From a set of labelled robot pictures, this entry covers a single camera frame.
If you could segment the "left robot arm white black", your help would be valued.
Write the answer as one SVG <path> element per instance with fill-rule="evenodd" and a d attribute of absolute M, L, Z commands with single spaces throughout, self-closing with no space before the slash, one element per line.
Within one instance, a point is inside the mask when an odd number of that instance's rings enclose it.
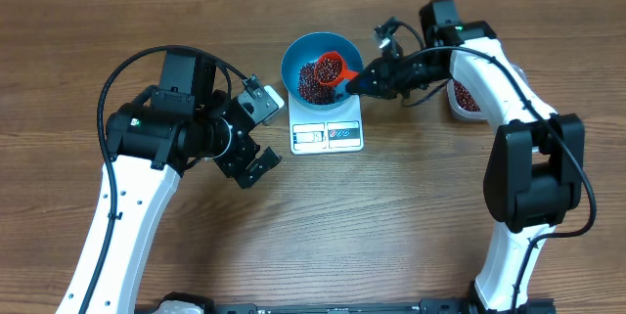
<path fill-rule="evenodd" d="M 105 115 L 117 77 L 155 53 L 164 55 L 158 84 Z M 99 96 L 99 201 L 59 312 L 133 312 L 158 224 L 185 172 L 212 160 L 241 188 L 252 187 L 281 158 L 250 133 L 284 106 L 255 75 L 197 48 L 153 47 L 120 64 Z"/>

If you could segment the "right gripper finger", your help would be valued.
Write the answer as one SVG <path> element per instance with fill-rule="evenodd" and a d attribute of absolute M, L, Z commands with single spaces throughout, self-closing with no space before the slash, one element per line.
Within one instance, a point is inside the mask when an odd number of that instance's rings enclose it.
<path fill-rule="evenodd" d="M 371 62 L 350 82 L 350 87 L 376 87 L 378 85 L 379 63 Z"/>
<path fill-rule="evenodd" d="M 385 99 L 385 90 L 373 79 L 353 79 L 345 85 L 345 90 L 351 95 Z"/>

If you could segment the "orange scoop with blue handle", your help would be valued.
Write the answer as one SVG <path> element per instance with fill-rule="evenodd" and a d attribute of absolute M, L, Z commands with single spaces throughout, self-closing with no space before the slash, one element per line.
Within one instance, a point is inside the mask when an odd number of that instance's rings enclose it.
<path fill-rule="evenodd" d="M 314 66 L 316 89 L 329 103 L 343 99 L 343 85 L 353 80 L 357 74 L 357 71 L 348 68 L 347 61 L 337 51 L 323 54 Z"/>

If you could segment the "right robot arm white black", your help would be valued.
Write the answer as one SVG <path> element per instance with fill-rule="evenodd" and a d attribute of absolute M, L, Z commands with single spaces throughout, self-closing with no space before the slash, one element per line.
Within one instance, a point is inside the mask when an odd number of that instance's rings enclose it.
<path fill-rule="evenodd" d="M 463 85 L 493 128 L 483 196 L 495 221 L 484 265 L 464 299 L 423 299 L 423 313 L 553 313 L 550 299 L 530 299 L 528 283 L 544 243 L 590 184 L 583 170 L 585 128 L 575 114 L 544 103 L 507 59 L 485 21 L 463 22 L 454 0 L 419 11 L 418 51 L 404 54 L 390 18 L 374 30 L 381 55 L 346 86 L 348 93 L 408 98 L 414 89 L 453 80 Z"/>

